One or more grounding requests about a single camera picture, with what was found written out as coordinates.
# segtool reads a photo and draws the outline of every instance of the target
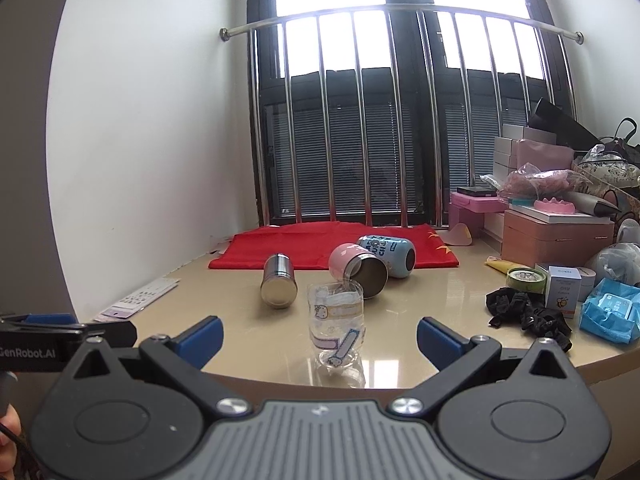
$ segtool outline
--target metal window guard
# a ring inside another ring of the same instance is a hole
[[[546,57],[545,45],[542,41],[542,30],[550,32],[558,36],[560,48],[562,51],[562,58],[564,61],[564,68],[566,70],[566,76],[568,81],[569,98],[574,117],[577,116],[575,105],[575,93],[574,84],[569,68],[569,62],[564,46],[564,39],[573,40],[578,44],[584,42],[584,37],[580,32],[570,32],[548,23],[539,22],[537,20],[529,20],[527,18],[519,18],[517,16],[509,16],[507,14],[500,14],[498,12],[487,12],[485,10],[465,9],[462,7],[447,7],[438,6],[435,4],[385,4],[376,6],[361,6],[361,7],[344,7],[341,9],[323,9],[315,10],[313,12],[303,12],[301,14],[291,14],[289,16],[279,16],[276,18],[268,18],[261,20],[260,22],[247,23],[235,28],[221,28],[220,37],[223,41],[228,41],[233,36],[240,34],[249,34],[250,40],[250,67],[251,67],[251,86],[252,86],[252,108],[254,112],[254,129],[257,137],[256,152],[258,158],[258,187],[260,190],[260,202],[262,203],[262,218],[265,225],[270,224],[270,213],[267,199],[267,183],[266,174],[264,170],[264,153],[262,149],[262,131],[260,127],[260,106],[259,106],[259,80],[258,80],[258,47],[257,47],[257,30],[262,28],[273,27],[275,25],[282,25],[283,28],[283,51],[284,51],[284,85],[286,95],[286,108],[287,108],[287,124],[289,127],[289,149],[291,158],[291,172],[292,172],[292,187],[294,195],[294,208],[296,215],[296,222],[302,222],[302,208],[300,205],[300,191],[298,187],[298,175],[296,171],[296,151],[295,151],[295,137],[294,137],[294,121],[293,121],[293,106],[291,99],[291,74],[289,73],[289,49],[287,45],[287,22],[293,20],[300,20],[302,18],[316,18],[316,26],[318,28],[318,53],[319,53],[319,73],[320,73],[320,88],[322,97],[322,122],[324,126],[324,141],[326,149],[326,163],[328,172],[328,190],[329,190],[329,213],[330,219],[336,219],[336,206],[335,206],[335,193],[334,193],[334,178],[332,167],[332,152],[331,152],[331,138],[329,134],[329,105],[326,90],[326,72],[324,70],[324,59],[322,56],[322,39],[320,34],[320,21],[319,17],[327,14],[338,14],[348,12],[351,16],[351,30],[353,34],[353,43],[355,51],[355,73],[356,73],[356,89],[358,93],[358,111],[360,115],[360,135],[362,138],[362,158],[364,169],[364,198],[365,198],[365,222],[367,225],[372,225],[372,209],[371,209],[371,188],[369,181],[369,152],[367,149],[367,132],[366,132],[366,116],[364,107],[364,90],[362,86],[362,68],[360,66],[360,56],[358,53],[358,40],[356,37],[356,29],[354,22],[354,14],[356,12],[380,10],[385,13],[386,30],[389,42],[389,53],[391,59],[391,75],[392,83],[394,87],[394,105],[396,110],[396,123],[398,124],[398,147],[400,157],[400,215],[401,225],[408,225],[408,205],[406,195],[406,167],[404,161],[404,137],[402,135],[402,113],[400,107],[400,86],[398,83],[398,60],[396,57],[396,49],[394,44],[394,34],[391,24],[390,12],[397,10],[415,12],[418,19],[418,26],[420,28],[420,37],[422,40],[422,49],[424,55],[424,66],[426,70],[427,80],[430,88],[431,98],[431,119],[433,121],[433,146],[434,146],[434,177],[435,177],[435,213],[436,213],[436,227],[442,226],[442,213],[443,213],[443,196],[442,196],[442,160],[440,151],[440,129],[438,126],[438,109],[437,109],[437,96],[434,84],[434,68],[433,59],[431,57],[431,47],[429,43],[429,37],[427,34],[427,26],[425,19],[425,12],[448,12],[451,16],[456,43],[458,46],[458,55],[460,57],[460,73],[462,76],[463,95],[465,100],[465,116],[466,116],[466,131],[468,142],[468,171],[469,177],[473,182],[475,177],[474,169],[474,134],[471,121],[471,97],[469,91],[469,80],[466,70],[465,57],[462,51],[462,44],[460,43],[460,33],[458,30],[458,21],[456,19],[457,14],[473,14],[482,18],[482,24],[484,26],[484,33],[489,49],[489,58],[492,72],[492,79],[494,83],[494,93],[497,107],[498,124],[502,126],[502,100],[500,97],[500,83],[498,80],[498,71],[496,69],[494,51],[492,49],[489,30],[487,28],[486,19],[495,18],[498,20],[505,20],[511,23],[511,31],[513,34],[514,42],[516,45],[516,52],[518,54],[518,62],[520,68],[520,81],[522,83],[522,92],[525,101],[526,117],[529,119],[530,115],[530,101],[529,101],[529,87],[527,85],[527,78],[524,70],[524,63],[522,60],[522,53],[520,51],[520,44],[515,31],[515,23],[522,23],[523,25],[529,25],[532,27],[536,34],[538,42],[538,53],[540,55],[540,61],[542,64],[543,76],[546,81],[546,90],[549,100],[555,104],[556,99],[551,85],[551,76],[549,70],[548,59]]]

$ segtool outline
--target beige tabletop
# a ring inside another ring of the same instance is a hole
[[[329,375],[316,366],[308,336],[306,288],[332,281],[327,271],[296,272],[298,297],[286,310],[260,300],[261,270],[209,270],[203,256],[169,274],[177,288],[137,314],[139,340],[155,333],[175,336],[205,316],[224,324],[222,350],[204,367],[207,372],[273,383],[408,388],[435,373],[419,352],[418,321],[433,316],[463,336],[488,334],[503,346],[528,348],[533,338],[517,326],[493,329],[485,295],[504,286],[500,272],[483,265],[494,254],[486,244],[453,248],[456,269],[417,269],[405,280],[390,280],[377,297],[365,302],[366,339],[362,367]],[[609,379],[640,365],[635,346],[618,347],[574,329],[569,356],[588,382]]]

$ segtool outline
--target small white box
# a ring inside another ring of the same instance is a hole
[[[573,318],[581,279],[578,269],[550,266],[546,279],[546,307],[558,308],[564,317]]]
[[[484,230],[501,242],[504,233],[504,213],[484,213]]]
[[[515,171],[515,168],[507,168],[506,166],[494,162],[494,177],[496,178],[496,180],[504,182],[505,180],[507,180],[507,177],[509,176],[511,171]]]
[[[508,139],[507,137],[495,137],[494,152],[506,153],[507,155],[511,155],[511,153],[516,152],[516,142],[518,141],[514,139]]]
[[[552,132],[544,132],[543,130],[529,128],[528,126],[516,126],[516,124],[503,124],[502,136],[515,140],[536,140],[537,142],[544,142],[545,144],[556,143],[556,134]]]
[[[494,152],[494,162],[497,162],[501,166],[518,169],[518,158],[515,155],[509,155],[508,153]]]

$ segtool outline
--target metal bar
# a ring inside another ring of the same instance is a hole
[[[518,53],[518,63],[520,64],[520,82],[522,83],[522,95],[524,96],[524,112],[529,121],[531,115],[531,101],[529,100],[529,85],[527,84],[527,75],[524,72],[524,62],[522,61],[522,53],[520,52],[520,42],[516,34],[516,26],[511,22],[511,31],[513,33],[513,41],[516,42],[516,52]]]
[[[440,6],[435,4],[383,4],[375,6],[359,6],[359,7],[343,7],[341,9],[322,9],[313,10],[311,12],[300,12],[299,14],[291,14],[290,16],[277,16],[275,18],[267,18],[266,20],[260,20],[259,22],[247,23],[246,25],[240,25],[233,28],[221,28],[220,38],[223,41],[228,41],[233,36],[244,34],[249,30],[256,28],[265,28],[277,25],[279,23],[290,22],[292,20],[299,20],[301,18],[312,18],[314,16],[323,16],[324,14],[336,14],[338,12],[361,12],[363,10],[411,10],[416,12],[418,10],[434,10],[438,12],[455,12],[458,14],[475,14],[476,16],[484,16],[486,18],[497,18],[499,20],[508,20],[509,22],[523,23],[524,25],[530,25],[531,27],[539,27],[548,32],[564,36],[568,40],[574,40],[578,44],[582,44],[584,37],[580,32],[570,32],[564,30],[564,28],[556,27],[555,25],[549,25],[548,23],[539,22],[538,20],[530,20],[527,18],[520,18],[518,16],[509,16],[508,14],[501,14],[500,12],[489,12],[487,10],[467,9],[465,7],[449,7]]]
[[[546,94],[549,96],[549,102],[556,104],[556,96],[554,95],[554,85],[551,81],[551,70],[549,70],[549,60],[546,57],[545,41],[542,37],[542,30],[535,28],[536,38],[538,39],[538,53],[540,54],[540,63],[542,63],[542,73],[545,75]]]
[[[302,222],[300,190],[298,188],[298,165],[296,164],[296,139],[293,130],[293,102],[291,100],[291,73],[289,71],[289,46],[287,44],[287,22],[282,24],[282,51],[284,53],[284,93],[287,98],[287,125],[289,127],[289,154],[291,156],[291,182],[296,222]]]
[[[438,122],[438,104],[436,100],[435,76],[433,73],[433,57],[431,57],[431,45],[427,32],[427,22],[424,12],[418,10],[418,28],[422,40],[422,54],[424,55],[424,67],[427,71],[427,83],[431,97],[431,123],[433,123],[433,173],[435,179],[435,215],[436,227],[442,227],[442,212],[444,203],[442,200],[442,153],[440,151],[440,123]]]
[[[385,13],[386,34],[389,39],[389,56],[391,58],[391,81],[394,85],[394,105],[396,106],[396,124],[398,125],[398,155],[400,158],[400,225],[409,225],[409,206],[406,198],[406,165],[404,163],[404,133],[402,131],[402,101],[400,99],[400,79],[398,75],[398,57],[396,42],[391,25],[391,14]]]
[[[331,221],[336,219],[334,164],[331,153],[331,135],[329,131],[329,98],[326,93],[326,72],[324,70],[324,55],[322,54],[322,37],[320,34],[320,17],[316,16],[318,30],[318,65],[320,72],[320,93],[322,95],[322,123],[324,125],[324,148],[326,150],[326,176],[329,183],[329,215]]]
[[[371,184],[369,181],[369,147],[367,146],[367,116],[364,111],[364,87],[362,85],[362,69],[360,67],[360,53],[358,52],[358,38],[356,21],[351,16],[351,32],[353,34],[353,50],[356,61],[356,89],[358,91],[358,111],[360,112],[360,136],[362,138],[362,173],[364,174],[364,217],[366,225],[373,225],[371,217]]]
[[[571,112],[574,115],[574,120],[578,120],[578,107],[575,104],[575,92],[574,92],[574,78],[571,77],[571,69],[569,68],[569,58],[566,54],[566,47],[564,46],[564,41],[560,36],[558,36],[560,40],[560,49],[562,50],[562,59],[564,60],[564,69],[566,70],[566,78],[569,83],[569,101],[571,102]]]
[[[458,30],[458,20],[454,12],[451,14],[453,21],[453,31],[456,33],[456,43],[458,44],[458,56],[460,57],[460,75],[462,76],[462,92],[465,96],[466,115],[466,142],[469,148],[469,183],[473,186],[476,183],[476,162],[474,154],[474,129],[471,124],[471,94],[469,93],[469,77],[466,72],[465,56],[462,54],[462,43],[460,43],[460,32]]]
[[[502,136],[502,93],[500,92],[500,79],[498,78],[498,70],[495,67],[494,48],[491,45],[491,37],[489,36],[489,28],[486,26],[486,18],[482,17],[484,25],[484,34],[486,35],[486,44],[489,47],[489,62],[491,62],[491,77],[494,80],[495,93],[495,109],[498,112],[498,136]]]
[[[262,129],[260,127],[260,79],[258,76],[258,31],[249,34],[249,58],[251,63],[251,106],[254,110],[255,155],[258,159],[258,190],[262,206],[263,225],[269,225],[269,199],[267,197],[267,177],[264,171],[264,150]]]

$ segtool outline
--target blue can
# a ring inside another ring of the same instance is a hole
[[[380,258],[393,278],[406,278],[414,270],[415,247],[411,240],[367,235],[358,239],[358,245]]]

